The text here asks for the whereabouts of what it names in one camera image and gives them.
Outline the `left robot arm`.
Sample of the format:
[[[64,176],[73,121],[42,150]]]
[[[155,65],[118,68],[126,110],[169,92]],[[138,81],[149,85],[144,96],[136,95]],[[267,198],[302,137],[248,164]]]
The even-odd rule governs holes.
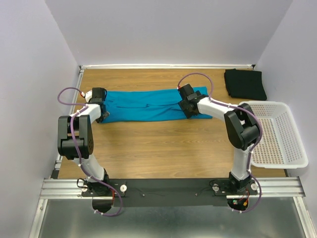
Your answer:
[[[57,150],[59,155],[73,161],[85,174],[83,189],[99,196],[113,193],[106,170],[93,154],[94,139],[92,123],[101,123],[109,112],[106,110],[107,90],[93,88],[84,93],[75,88],[85,99],[80,110],[68,116],[60,116],[57,124]]]

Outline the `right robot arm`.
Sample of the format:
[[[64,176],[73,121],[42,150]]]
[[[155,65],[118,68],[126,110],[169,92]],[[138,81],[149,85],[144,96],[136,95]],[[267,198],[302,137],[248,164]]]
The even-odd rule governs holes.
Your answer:
[[[226,104],[200,91],[190,84],[178,87],[181,101],[178,103],[186,118],[207,115],[225,123],[227,137],[234,147],[233,167],[225,180],[225,189],[232,194],[243,192],[252,183],[252,151],[262,138],[262,128],[250,105]]]

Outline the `blue t shirt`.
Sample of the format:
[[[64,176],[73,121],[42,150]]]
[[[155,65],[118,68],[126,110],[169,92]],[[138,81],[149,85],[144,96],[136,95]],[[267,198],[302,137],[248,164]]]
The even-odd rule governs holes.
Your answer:
[[[181,96],[177,89],[108,91],[105,105],[109,116],[102,123],[186,119],[178,104],[180,101]]]

